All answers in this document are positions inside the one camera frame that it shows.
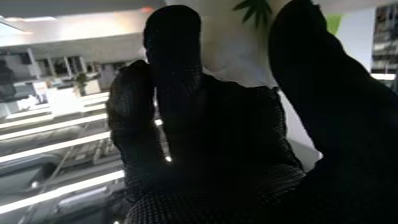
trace knit glove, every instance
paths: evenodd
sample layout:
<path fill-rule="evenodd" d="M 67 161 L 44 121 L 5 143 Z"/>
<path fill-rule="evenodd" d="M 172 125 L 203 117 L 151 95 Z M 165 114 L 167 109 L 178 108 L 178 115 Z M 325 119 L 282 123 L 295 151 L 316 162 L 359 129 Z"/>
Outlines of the knit glove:
<path fill-rule="evenodd" d="M 126 165 L 130 223 L 261 223 L 304 177 L 279 95 L 203 74 L 199 36 L 195 11 L 160 9 L 144 31 L 149 64 L 135 62 L 112 85 L 108 126 Z"/>

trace plant leaf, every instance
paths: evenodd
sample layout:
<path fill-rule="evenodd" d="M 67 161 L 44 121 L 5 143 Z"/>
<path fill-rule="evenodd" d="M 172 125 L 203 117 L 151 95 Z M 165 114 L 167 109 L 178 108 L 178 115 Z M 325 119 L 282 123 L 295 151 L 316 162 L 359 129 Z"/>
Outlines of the plant leaf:
<path fill-rule="evenodd" d="M 243 23 L 245 23 L 247 20 L 250 19 L 254 12 L 256 12 L 256 8 L 250 7 L 250 8 L 249 8 L 249 11 L 247 11 L 247 13 L 245 13 Z"/>
<path fill-rule="evenodd" d="M 243 8 L 250 7 L 250 0 L 245 0 L 233 8 L 233 10 L 240 10 Z"/>
<path fill-rule="evenodd" d="M 272 13 L 272 8 L 270 8 L 268 2 L 265 2 L 265 9 L 266 9 L 266 12 Z"/>
<path fill-rule="evenodd" d="M 261 24 L 261 13 L 256 13 L 256 28 L 259 27 Z"/>

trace hand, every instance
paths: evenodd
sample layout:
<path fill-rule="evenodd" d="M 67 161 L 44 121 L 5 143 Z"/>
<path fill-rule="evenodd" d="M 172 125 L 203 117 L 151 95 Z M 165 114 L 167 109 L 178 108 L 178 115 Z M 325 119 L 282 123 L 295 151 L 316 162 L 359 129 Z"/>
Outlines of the hand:
<path fill-rule="evenodd" d="M 137 223 L 256 223 L 304 176 L 277 93 L 203 74 L 199 34 L 197 13 L 160 9 L 144 32 L 149 65 L 135 62 L 112 85 L 108 124 Z M 153 122 L 155 87 L 172 163 Z"/>

